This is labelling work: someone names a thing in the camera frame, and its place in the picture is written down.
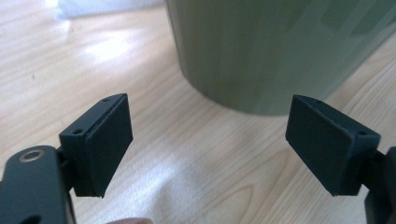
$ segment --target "wood grain surface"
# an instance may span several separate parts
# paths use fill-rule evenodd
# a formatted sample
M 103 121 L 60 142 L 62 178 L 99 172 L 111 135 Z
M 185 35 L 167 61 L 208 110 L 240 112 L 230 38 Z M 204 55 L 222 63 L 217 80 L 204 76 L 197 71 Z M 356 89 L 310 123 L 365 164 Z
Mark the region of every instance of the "wood grain surface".
M 50 0 L 0 9 L 1 178 L 10 156 L 58 147 L 89 107 L 127 92 L 134 141 L 104 199 L 73 196 L 78 223 L 365 223 L 367 189 L 333 198 L 286 142 L 286 116 L 233 111 L 186 81 L 164 6 L 55 14 Z M 381 133 L 383 152 L 396 146 L 395 74 L 393 37 L 326 101 Z

